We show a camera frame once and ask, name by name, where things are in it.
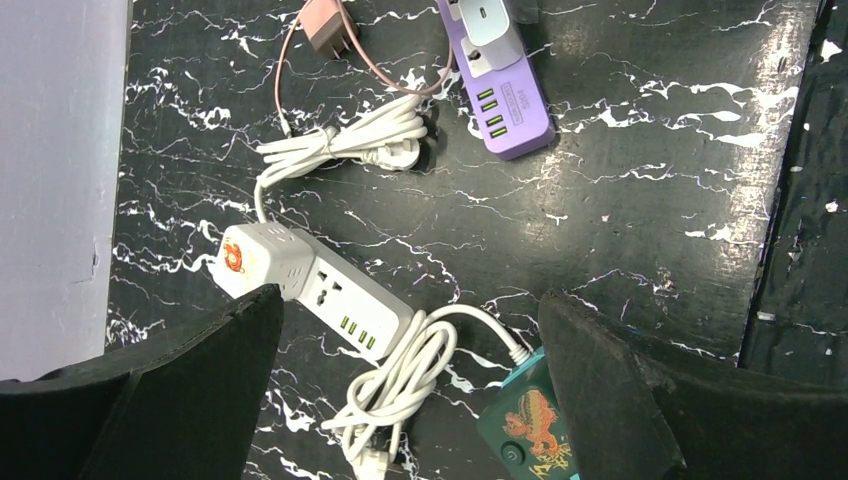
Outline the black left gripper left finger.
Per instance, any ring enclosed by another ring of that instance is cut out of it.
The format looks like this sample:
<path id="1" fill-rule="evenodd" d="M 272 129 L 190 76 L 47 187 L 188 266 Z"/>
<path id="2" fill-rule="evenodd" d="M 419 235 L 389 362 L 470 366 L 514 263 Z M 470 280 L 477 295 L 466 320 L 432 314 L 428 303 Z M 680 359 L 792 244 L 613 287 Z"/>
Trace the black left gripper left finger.
<path id="1" fill-rule="evenodd" d="M 5 479 L 238 479 L 284 319 L 261 286 L 147 340 L 1 384 Z"/>

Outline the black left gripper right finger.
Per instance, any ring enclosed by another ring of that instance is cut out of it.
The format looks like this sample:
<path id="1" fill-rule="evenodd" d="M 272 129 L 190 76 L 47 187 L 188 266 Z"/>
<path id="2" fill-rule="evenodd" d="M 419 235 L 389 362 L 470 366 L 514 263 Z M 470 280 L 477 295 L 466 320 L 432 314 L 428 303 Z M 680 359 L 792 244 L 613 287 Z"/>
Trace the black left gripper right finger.
<path id="1" fill-rule="evenodd" d="M 540 338 L 584 479 L 843 479 L 847 394 L 740 369 L 558 291 Z"/>

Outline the teal power strip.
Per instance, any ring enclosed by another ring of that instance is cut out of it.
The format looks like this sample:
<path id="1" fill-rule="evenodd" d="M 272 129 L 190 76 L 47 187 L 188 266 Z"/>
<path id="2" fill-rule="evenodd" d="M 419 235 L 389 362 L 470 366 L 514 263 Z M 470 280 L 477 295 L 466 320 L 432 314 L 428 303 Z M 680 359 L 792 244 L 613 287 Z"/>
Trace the teal power strip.
<path id="1" fill-rule="evenodd" d="M 531 369 L 534 365 L 545 358 L 545 350 L 543 347 L 537 348 L 532 354 L 530 354 L 521 364 L 517 365 L 515 368 L 511 370 L 509 375 L 503 380 L 502 387 L 505 388 L 509 383 L 516 380 L 518 377 L 523 375 L 526 371 Z"/>

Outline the green dragon socket cube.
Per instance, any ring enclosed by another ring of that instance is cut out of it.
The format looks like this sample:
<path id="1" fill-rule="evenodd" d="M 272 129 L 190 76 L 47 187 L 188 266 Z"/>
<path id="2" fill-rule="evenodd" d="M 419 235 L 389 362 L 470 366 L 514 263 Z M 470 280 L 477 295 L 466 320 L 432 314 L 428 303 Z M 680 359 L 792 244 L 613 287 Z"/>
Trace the green dragon socket cube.
<path id="1" fill-rule="evenodd" d="M 578 479 L 546 358 L 501 388 L 477 430 L 513 479 Z"/>

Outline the white multi-socket adapter plug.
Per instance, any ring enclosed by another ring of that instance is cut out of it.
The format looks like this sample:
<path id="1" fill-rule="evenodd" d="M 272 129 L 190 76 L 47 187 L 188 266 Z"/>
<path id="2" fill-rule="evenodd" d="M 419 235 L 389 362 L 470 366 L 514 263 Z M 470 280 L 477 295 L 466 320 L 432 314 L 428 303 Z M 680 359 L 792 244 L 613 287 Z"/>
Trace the white multi-socket adapter plug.
<path id="1" fill-rule="evenodd" d="M 232 298 L 276 284 L 282 298 L 289 301 L 303 291 L 315 259 L 312 246 L 279 223 L 240 224 L 224 231 L 210 272 L 216 285 Z"/>

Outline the white power strip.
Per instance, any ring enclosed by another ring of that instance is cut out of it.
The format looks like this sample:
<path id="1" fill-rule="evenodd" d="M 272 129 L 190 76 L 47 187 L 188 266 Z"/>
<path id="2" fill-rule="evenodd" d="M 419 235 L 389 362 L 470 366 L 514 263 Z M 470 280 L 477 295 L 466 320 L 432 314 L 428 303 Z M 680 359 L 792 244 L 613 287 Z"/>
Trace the white power strip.
<path id="1" fill-rule="evenodd" d="M 390 355 L 408 329 L 413 309 L 306 231 L 293 233 L 315 253 L 297 300 L 364 359 Z"/>

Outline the purple power strip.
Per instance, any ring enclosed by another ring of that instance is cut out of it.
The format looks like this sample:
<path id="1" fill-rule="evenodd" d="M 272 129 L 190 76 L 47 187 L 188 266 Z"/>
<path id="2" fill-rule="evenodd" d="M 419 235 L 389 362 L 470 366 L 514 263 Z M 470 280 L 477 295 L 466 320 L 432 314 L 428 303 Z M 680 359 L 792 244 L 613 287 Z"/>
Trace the purple power strip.
<path id="1" fill-rule="evenodd" d="M 438 0 L 437 5 L 485 147 L 502 160 L 513 160 L 549 145 L 555 137 L 553 121 L 525 46 L 525 57 L 516 64 L 472 78 L 460 44 L 465 31 L 457 2 Z M 506 2 L 520 34 L 515 8 Z"/>

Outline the beige small plug adapter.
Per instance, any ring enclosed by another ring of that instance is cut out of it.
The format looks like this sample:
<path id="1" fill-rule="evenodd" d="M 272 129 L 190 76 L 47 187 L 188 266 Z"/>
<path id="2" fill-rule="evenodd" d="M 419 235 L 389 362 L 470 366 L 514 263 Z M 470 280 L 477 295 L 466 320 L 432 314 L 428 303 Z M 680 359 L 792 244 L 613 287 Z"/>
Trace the beige small plug adapter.
<path id="1" fill-rule="evenodd" d="M 328 59 L 338 59 L 354 49 L 358 29 L 344 6 L 334 0 L 306 1 L 300 24 L 313 49 Z"/>

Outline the small white cube charger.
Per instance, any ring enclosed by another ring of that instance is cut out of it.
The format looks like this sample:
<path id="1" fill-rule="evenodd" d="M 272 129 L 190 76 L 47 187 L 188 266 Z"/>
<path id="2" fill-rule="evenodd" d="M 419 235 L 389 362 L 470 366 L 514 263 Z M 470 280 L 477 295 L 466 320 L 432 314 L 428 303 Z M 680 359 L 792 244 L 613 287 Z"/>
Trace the small white cube charger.
<path id="1" fill-rule="evenodd" d="M 525 57 L 525 49 L 507 2 L 459 0 L 465 37 L 460 41 L 472 78 L 504 70 Z"/>

